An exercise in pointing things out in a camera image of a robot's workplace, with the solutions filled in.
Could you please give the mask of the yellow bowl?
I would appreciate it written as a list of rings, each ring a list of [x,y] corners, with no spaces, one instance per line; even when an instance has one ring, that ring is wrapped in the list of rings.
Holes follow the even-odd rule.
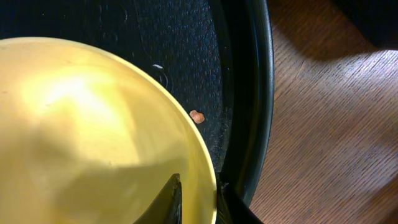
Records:
[[[90,45],[1,41],[2,223],[134,223],[173,174],[182,222],[214,223],[209,152],[162,85]]]

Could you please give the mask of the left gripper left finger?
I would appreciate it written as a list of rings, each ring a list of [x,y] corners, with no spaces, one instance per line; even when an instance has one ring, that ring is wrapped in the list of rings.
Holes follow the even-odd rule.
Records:
[[[182,224],[182,185],[173,174],[134,224]]]

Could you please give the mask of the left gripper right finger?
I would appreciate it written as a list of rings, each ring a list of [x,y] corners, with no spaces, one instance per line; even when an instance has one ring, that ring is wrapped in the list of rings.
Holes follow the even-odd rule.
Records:
[[[262,224],[228,183],[217,181],[216,224]]]

